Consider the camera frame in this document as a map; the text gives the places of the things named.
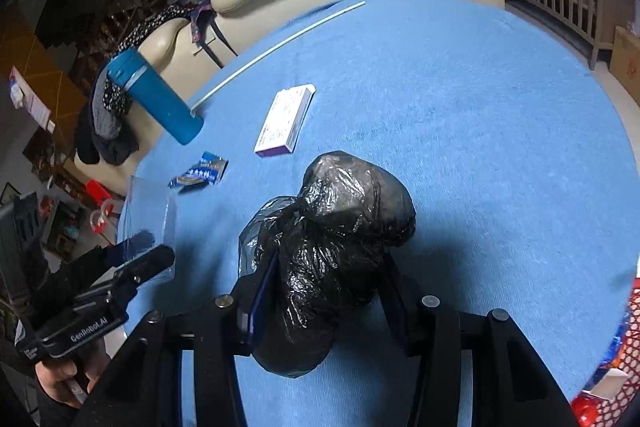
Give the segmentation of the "left hand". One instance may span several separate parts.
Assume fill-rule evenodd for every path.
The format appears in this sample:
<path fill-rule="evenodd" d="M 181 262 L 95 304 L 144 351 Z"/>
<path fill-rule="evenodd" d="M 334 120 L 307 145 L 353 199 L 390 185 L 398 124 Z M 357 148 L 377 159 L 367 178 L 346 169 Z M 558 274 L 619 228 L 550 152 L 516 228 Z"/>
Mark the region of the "left hand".
<path fill-rule="evenodd" d="M 110 362 L 103 339 L 93 343 L 85 352 L 82 356 L 82 373 L 88 378 L 86 393 L 92 392 Z M 35 371 L 41 388 L 51 399 L 74 409 L 81 407 L 79 395 L 72 389 L 72 385 L 77 384 L 78 373 L 72 359 L 44 360 L 36 364 Z"/>

